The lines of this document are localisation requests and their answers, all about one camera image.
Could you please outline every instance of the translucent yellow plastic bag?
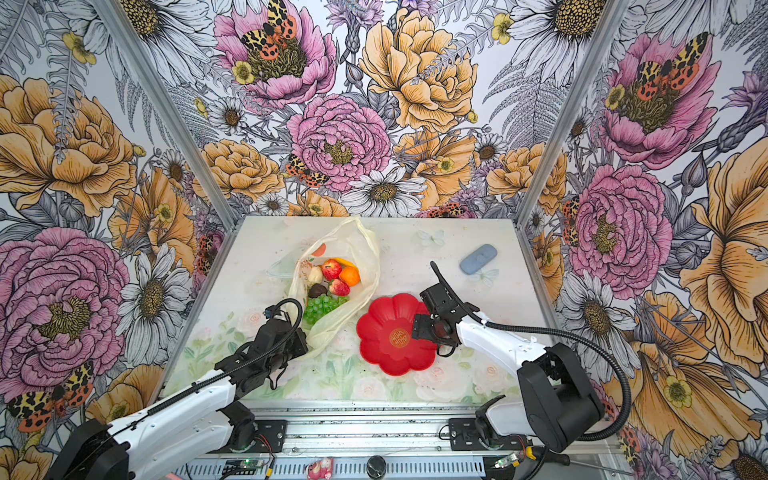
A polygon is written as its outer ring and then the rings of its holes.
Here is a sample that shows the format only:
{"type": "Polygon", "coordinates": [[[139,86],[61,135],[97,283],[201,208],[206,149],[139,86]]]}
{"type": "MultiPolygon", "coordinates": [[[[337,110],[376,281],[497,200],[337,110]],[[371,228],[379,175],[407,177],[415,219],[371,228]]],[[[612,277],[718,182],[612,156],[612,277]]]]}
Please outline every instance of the translucent yellow plastic bag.
{"type": "Polygon", "coordinates": [[[349,301],[317,320],[313,326],[302,323],[302,329],[307,332],[306,342],[310,348],[306,357],[313,357],[323,351],[333,340],[344,323],[352,319],[358,310],[362,309],[373,297],[379,286],[381,268],[379,266],[379,239],[371,230],[367,230],[358,217],[350,217],[341,222],[331,233],[317,240],[296,262],[293,271],[293,282],[290,284],[288,295],[299,300],[306,306],[308,285],[304,261],[313,265],[322,265],[329,258],[342,258],[357,266],[360,273],[360,283],[353,286],[349,292],[349,301]],[[325,251],[313,253],[325,244],[325,251]]]}

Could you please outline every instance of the red flower-shaped tray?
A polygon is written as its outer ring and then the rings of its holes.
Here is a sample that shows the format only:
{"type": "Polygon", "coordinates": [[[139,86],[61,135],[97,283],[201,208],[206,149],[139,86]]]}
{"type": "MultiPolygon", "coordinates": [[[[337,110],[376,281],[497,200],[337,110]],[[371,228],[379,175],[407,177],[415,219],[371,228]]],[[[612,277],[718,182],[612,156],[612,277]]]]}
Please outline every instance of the red flower-shaped tray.
{"type": "Polygon", "coordinates": [[[368,313],[357,322],[360,355],[391,376],[429,368],[435,362],[437,345],[411,338],[417,313],[428,315],[429,311],[424,303],[408,293],[373,300],[368,313]]]}

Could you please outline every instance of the floral tablecloth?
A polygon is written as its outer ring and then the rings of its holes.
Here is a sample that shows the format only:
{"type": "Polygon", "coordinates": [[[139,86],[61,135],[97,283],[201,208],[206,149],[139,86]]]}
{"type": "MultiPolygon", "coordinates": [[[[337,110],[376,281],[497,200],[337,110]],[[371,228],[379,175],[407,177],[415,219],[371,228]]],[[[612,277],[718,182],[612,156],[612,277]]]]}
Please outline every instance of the floral tablecloth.
{"type": "MultiPolygon", "coordinates": [[[[202,376],[213,364],[252,339],[263,324],[263,308],[285,297],[295,259],[339,219],[249,217],[206,300],[179,360],[168,376],[165,394],[202,376]]],[[[418,296],[436,282],[429,261],[466,301],[501,323],[544,326],[517,237],[508,220],[363,219],[379,236],[381,281],[374,298],[397,293],[418,296]],[[467,276],[459,261],[483,243],[498,256],[467,276]]],[[[503,393],[518,396],[515,379],[474,350],[459,347],[438,357],[427,370],[391,377],[359,354],[355,331],[361,310],[331,344],[311,359],[295,359],[276,389],[262,386],[247,399],[280,400],[289,406],[306,400],[437,402],[480,404],[503,393]]]]}

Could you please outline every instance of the orange flower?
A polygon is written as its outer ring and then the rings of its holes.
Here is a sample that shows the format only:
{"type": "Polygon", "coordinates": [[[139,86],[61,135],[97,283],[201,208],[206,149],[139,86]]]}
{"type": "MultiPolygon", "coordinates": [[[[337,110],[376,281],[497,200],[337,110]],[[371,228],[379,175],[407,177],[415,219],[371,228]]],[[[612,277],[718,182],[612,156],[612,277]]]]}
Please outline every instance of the orange flower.
{"type": "MultiPolygon", "coordinates": [[[[638,299],[640,327],[630,345],[640,358],[641,369],[629,379],[629,423],[643,427],[659,441],[674,430],[672,451],[689,457],[712,435],[722,435],[725,449],[715,465],[728,465],[739,455],[737,441],[760,436],[760,422],[750,420],[752,411],[726,392],[733,387],[723,368],[705,362],[713,344],[704,335],[704,324],[695,323],[696,317],[672,293],[646,292],[638,299]],[[671,319],[682,322],[687,334],[671,319]]],[[[736,384],[746,391],[744,383],[737,380],[736,384]]],[[[621,401],[617,380],[605,384],[605,389],[621,401]]]]}
{"type": "MultiPolygon", "coordinates": [[[[499,161],[501,161],[503,168],[497,168],[488,173],[488,192],[491,195],[502,194],[505,197],[511,197],[517,192],[525,192],[531,185],[531,178],[541,161],[544,147],[542,142],[530,149],[521,147],[517,151],[502,155],[499,161]]],[[[565,153],[561,152],[538,199],[541,208],[547,215],[554,215],[560,201],[565,196],[565,167],[567,162],[565,153]]]]}
{"type": "Polygon", "coordinates": [[[12,446],[0,447],[0,478],[7,480],[43,480],[53,462],[53,454],[32,446],[20,457],[12,446]]]}
{"type": "Polygon", "coordinates": [[[196,246],[192,210],[160,168],[153,169],[151,180],[146,174],[141,176],[141,194],[130,192],[119,200],[108,222],[114,248],[133,253],[144,250],[154,260],[167,243],[176,248],[176,260],[192,271],[196,246]]]}
{"type": "Polygon", "coordinates": [[[60,93],[45,80],[29,78],[22,87],[0,75],[0,192],[26,194],[18,199],[20,209],[36,204],[48,188],[67,192],[96,217],[116,195],[136,187],[134,147],[96,98],[76,92],[74,130],[57,153],[59,120],[51,99],[60,93]]]}
{"type": "Polygon", "coordinates": [[[437,134],[418,131],[400,137],[392,152],[399,154],[401,164],[418,162],[411,178],[426,179],[422,210],[447,202],[461,189],[459,182],[466,185],[472,179],[472,166],[480,165],[473,136],[440,140],[437,134]]]}
{"type": "MultiPolygon", "coordinates": [[[[285,187],[280,165],[245,142],[238,144],[225,139],[205,144],[203,156],[226,198],[235,192],[256,201],[264,194],[279,192],[285,187]]],[[[199,197],[206,196],[197,178],[192,187],[199,197]]]]}
{"type": "Polygon", "coordinates": [[[88,406],[85,416],[106,425],[148,407],[162,374],[163,368],[157,365],[125,370],[112,381],[104,395],[88,406]]]}
{"type": "Polygon", "coordinates": [[[451,45],[453,34],[435,30],[432,20],[417,10],[409,14],[406,8],[397,12],[394,34],[381,22],[368,31],[360,68],[376,81],[371,90],[395,95],[401,127],[445,133],[472,109],[477,65],[464,60],[446,65],[437,74],[425,73],[451,45]]]}
{"type": "Polygon", "coordinates": [[[760,375],[768,362],[768,139],[710,168],[709,208],[693,204],[714,232],[709,254],[681,270],[690,304],[707,318],[707,338],[724,362],[760,375]]]}
{"type": "Polygon", "coordinates": [[[550,233],[544,237],[542,233],[533,240],[533,255],[538,265],[538,271],[544,278],[549,300],[555,302],[563,287],[563,255],[560,251],[561,238],[550,233]]]}
{"type": "Polygon", "coordinates": [[[348,217],[346,208],[333,197],[320,196],[314,190],[299,195],[298,205],[288,205],[288,217],[348,217]]]}

